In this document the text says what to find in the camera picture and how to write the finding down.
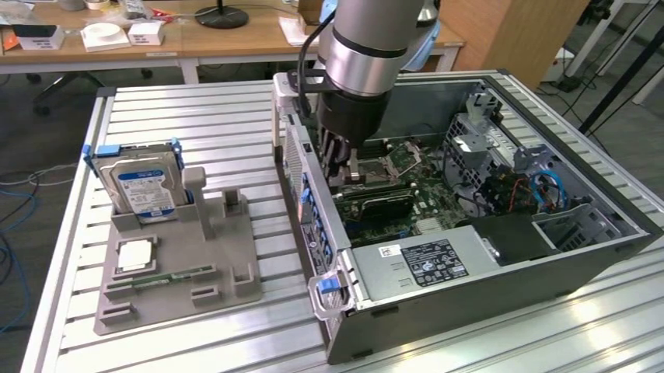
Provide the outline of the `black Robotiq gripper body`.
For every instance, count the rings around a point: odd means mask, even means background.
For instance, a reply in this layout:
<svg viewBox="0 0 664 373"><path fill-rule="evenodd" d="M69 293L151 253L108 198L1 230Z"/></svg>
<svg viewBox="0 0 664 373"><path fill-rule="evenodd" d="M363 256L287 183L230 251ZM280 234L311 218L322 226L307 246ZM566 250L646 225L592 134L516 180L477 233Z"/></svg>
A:
<svg viewBox="0 0 664 373"><path fill-rule="evenodd" d="M358 148L377 133L391 92L378 96L355 96L345 91L322 92L316 117L323 128Z"/></svg>

